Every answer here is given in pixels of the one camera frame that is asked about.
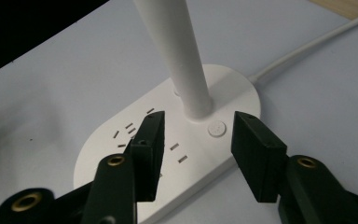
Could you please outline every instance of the dark area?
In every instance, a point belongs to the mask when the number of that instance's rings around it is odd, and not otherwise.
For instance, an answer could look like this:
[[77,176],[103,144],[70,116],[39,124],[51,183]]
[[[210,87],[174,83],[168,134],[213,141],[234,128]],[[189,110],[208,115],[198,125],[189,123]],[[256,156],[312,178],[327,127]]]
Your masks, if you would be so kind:
[[1,0],[0,68],[106,2]]

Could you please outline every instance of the white pole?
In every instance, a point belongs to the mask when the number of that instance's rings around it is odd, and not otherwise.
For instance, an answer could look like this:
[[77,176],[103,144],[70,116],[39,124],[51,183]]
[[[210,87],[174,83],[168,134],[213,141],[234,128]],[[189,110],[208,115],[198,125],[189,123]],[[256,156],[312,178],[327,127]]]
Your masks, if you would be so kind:
[[133,0],[159,53],[171,72],[185,114],[202,119],[212,113],[212,99],[186,0]]

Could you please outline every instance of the wooden surface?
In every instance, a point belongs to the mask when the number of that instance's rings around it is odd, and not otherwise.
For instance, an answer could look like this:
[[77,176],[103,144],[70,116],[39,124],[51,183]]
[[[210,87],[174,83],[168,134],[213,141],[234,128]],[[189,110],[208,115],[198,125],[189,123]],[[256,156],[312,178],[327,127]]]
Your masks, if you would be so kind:
[[310,0],[348,19],[358,17],[358,0]]

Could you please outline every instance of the white power strip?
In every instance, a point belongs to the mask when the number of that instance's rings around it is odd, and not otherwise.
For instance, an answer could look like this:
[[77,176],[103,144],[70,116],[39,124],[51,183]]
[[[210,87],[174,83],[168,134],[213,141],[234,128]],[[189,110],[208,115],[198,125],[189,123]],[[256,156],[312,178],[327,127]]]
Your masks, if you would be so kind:
[[243,75],[221,65],[203,65],[213,113],[191,121],[170,79],[101,125],[87,140],[76,162],[74,186],[93,180],[99,161],[122,153],[144,117],[165,111],[165,148],[153,203],[138,203],[139,223],[153,223],[235,164],[230,152],[235,111],[260,117],[255,87]]

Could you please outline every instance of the white table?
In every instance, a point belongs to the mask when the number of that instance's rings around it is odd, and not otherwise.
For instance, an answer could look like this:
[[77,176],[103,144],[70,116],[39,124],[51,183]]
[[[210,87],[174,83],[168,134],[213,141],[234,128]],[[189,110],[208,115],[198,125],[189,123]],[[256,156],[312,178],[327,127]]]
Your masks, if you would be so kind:
[[[203,63],[246,76],[347,20],[308,1],[188,0]],[[132,1],[110,1],[0,69],[0,203],[27,188],[72,190],[90,134],[169,76]],[[358,28],[256,88],[288,154],[324,162],[358,194]],[[279,223],[238,168],[160,223]]]

